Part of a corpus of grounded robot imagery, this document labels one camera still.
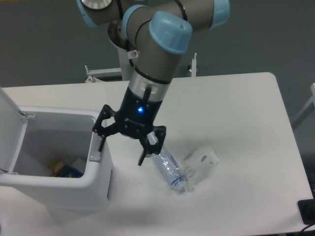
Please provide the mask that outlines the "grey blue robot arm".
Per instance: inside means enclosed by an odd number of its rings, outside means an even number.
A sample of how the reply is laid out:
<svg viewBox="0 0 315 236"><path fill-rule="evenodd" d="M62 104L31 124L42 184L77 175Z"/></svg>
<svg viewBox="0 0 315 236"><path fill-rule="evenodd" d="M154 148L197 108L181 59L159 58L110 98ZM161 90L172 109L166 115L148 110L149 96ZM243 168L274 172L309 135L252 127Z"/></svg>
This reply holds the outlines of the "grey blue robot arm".
<svg viewBox="0 0 315 236"><path fill-rule="evenodd" d="M192 34L224 24L230 2L174 0L149 7L141 0L79 0L77 5L90 27L121 20L123 35L139 51L119 110L104 105L93 132L103 140L117 133L139 140L143 162L162 149L166 127L153 123Z"/></svg>

